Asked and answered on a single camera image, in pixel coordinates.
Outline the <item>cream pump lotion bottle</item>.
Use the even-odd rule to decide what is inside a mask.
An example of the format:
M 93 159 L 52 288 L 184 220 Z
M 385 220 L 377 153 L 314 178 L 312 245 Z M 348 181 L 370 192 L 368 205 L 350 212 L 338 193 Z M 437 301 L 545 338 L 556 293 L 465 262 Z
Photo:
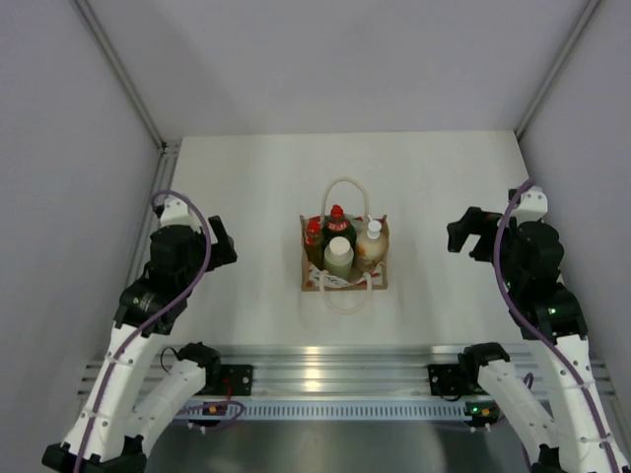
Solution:
M 355 265 L 360 272 L 372 272 L 385 258 L 388 237 L 382 222 L 368 217 L 366 227 L 357 235 Z

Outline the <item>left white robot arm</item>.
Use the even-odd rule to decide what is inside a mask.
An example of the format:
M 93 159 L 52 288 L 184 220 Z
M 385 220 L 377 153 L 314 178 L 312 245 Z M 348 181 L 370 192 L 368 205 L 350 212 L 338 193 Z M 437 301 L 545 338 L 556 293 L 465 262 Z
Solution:
M 106 357 L 75 425 L 46 448 L 42 464 L 55 472 L 142 472 L 157 439 L 193 396 L 216 391 L 223 380 L 219 353 L 189 343 L 144 399 L 138 397 L 151 364 L 177 317 L 187 307 L 188 286 L 199 272 L 237 260 L 233 239 L 220 217 L 207 231 L 176 221 L 151 235 L 142 276 L 119 300 Z

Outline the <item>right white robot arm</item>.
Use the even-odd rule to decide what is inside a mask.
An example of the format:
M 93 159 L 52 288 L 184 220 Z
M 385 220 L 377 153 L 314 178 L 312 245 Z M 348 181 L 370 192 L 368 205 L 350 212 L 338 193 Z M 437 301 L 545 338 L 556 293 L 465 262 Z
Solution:
M 461 251 L 470 236 L 479 238 L 469 255 L 493 265 L 547 402 L 535 398 L 496 342 L 463 350 L 460 383 L 491 396 L 518 435 L 530 471 L 629 471 L 598 395 L 581 306 L 560 280 L 564 248 L 558 232 L 540 220 L 519 223 L 478 207 L 468 208 L 447 231 L 450 252 Z

